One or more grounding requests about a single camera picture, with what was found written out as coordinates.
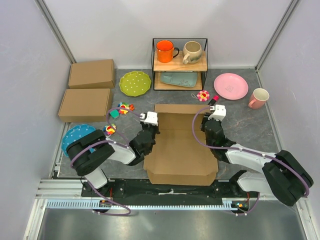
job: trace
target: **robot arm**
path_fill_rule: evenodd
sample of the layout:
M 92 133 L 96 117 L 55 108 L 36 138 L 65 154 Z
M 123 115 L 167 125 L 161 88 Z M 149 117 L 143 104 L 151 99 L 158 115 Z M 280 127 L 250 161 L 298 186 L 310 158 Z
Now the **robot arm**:
M 228 164 L 245 166 L 255 172 L 245 170 L 236 173 L 232 180 L 245 192 L 255 191 L 274 195 L 280 202 L 293 206 L 305 193 L 303 183 L 281 164 L 264 156 L 274 157 L 297 172 L 309 188 L 313 180 L 294 156 L 285 150 L 279 153 L 267 153 L 252 150 L 237 144 L 225 137 L 222 120 L 226 116 L 223 105 L 210 107 L 211 113 L 206 113 L 202 119 L 201 130 L 205 133 L 206 144 L 212 147 L 229 147 L 230 149 L 211 149 L 213 155 Z M 261 156 L 249 152 L 258 152 Z
M 107 177 L 99 167 L 106 160 L 119 161 L 125 165 L 134 166 L 151 153 L 156 144 L 156 134 L 159 134 L 158 115 L 156 112 L 142 113 L 140 117 L 142 130 L 130 141 L 129 146 L 110 140 L 102 130 L 96 130 L 70 144 L 66 151 L 70 160 L 74 159 L 85 148 L 99 144 L 81 154 L 73 163 L 78 176 L 84 176 L 92 185 L 99 189 L 108 183 Z

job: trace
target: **mug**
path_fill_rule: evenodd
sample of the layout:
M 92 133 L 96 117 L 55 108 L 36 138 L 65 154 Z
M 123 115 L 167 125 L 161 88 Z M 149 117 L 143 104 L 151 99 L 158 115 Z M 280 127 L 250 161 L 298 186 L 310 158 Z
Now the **mug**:
M 156 53 L 159 62 L 168 63 L 178 56 L 179 48 L 174 47 L 174 44 L 169 40 L 161 40 L 156 44 Z
M 261 108 L 269 99 L 269 97 L 270 95 L 267 90 L 263 88 L 257 88 L 253 91 L 248 106 L 252 109 Z
M 188 41 L 183 48 L 183 64 L 195 64 L 202 56 L 202 48 L 200 43 L 196 41 Z

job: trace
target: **blue plate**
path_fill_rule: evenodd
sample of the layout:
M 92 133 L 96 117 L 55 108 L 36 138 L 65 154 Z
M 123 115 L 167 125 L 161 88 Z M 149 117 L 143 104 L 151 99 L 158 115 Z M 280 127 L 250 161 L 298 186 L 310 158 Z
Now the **blue plate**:
M 196 85 L 198 74 L 196 72 L 162 72 L 161 82 L 176 86 L 192 88 Z
M 64 137 L 62 138 L 62 143 L 61 143 L 61 149 L 64 152 L 64 155 L 68 157 L 67 154 L 67 147 L 79 140 L 80 138 L 94 132 L 96 129 L 93 126 L 90 126 L 88 124 L 82 124 L 82 125 L 77 125 L 74 126 L 73 128 L 69 129 Z

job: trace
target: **red toy piece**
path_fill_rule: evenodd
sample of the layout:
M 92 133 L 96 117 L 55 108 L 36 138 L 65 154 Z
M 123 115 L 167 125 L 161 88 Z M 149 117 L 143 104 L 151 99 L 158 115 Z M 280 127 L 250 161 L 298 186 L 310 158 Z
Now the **red toy piece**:
M 133 104 L 130 104 L 130 105 L 129 105 L 129 109 L 130 109 L 131 111 L 133 111 L 133 110 L 135 110 L 135 106 L 134 106 Z

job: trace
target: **open cardboard box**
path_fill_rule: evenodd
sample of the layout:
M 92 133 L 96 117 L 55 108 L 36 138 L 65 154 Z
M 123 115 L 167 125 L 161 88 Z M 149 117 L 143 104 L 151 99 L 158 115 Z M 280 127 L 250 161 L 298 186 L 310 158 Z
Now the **open cardboard box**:
M 152 184 L 209 186 L 216 178 L 218 161 L 210 149 L 200 145 L 192 134 L 192 120 L 204 105 L 156 104 L 159 131 L 143 168 Z M 200 131 L 203 114 L 195 120 L 195 134 L 206 143 Z

